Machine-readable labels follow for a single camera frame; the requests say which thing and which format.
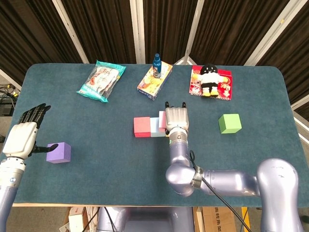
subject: black curtain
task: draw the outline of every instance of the black curtain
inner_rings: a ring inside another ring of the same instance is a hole
[[[82,62],[51,0],[1,0],[0,28],[0,68],[19,84],[32,64]]]
[[[205,0],[190,57],[243,65],[289,0]]]
[[[136,63],[129,0],[63,0],[90,63]]]
[[[143,0],[146,63],[157,52],[169,64],[184,56],[196,6],[197,0]]]
[[[291,104],[309,94],[308,15],[309,1],[258,63],[282,72]]]
[[[296,111],[296,113],[301,115],[304,119],[309,121],[309,102],[307,102],[306,104],[300,106],[295,111]]]

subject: purple cube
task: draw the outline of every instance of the purple cube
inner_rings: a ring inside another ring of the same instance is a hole
[[[46,161],[51,163],[65,163],[71,161],[71,146],[63,143],[58,143],[58,147],[51,151],[47,152]]]

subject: plush doll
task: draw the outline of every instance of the plush doll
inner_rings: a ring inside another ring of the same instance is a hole
[[[218,83],[225,81],[226,77],[218,74],[218,69],[212,64],[206,64],[202,67],[198,79],[201,81],[203,89],[202,97],[217,97]]]

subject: green cube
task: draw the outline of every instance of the green cube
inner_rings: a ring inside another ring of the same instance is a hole
[[[241,129],[239,114],[222,115],[219,118],[219,127],[221,134],[236,133]]]

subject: blue bottle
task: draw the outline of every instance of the blue bottle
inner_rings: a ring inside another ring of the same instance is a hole
[[[154,56],[154,61],[153,61],[153,71],[154,71],[155,78],[161,77],[161,67],[162,67],[162,62],[160,59],[160,55],[159,53],[156,53]]]

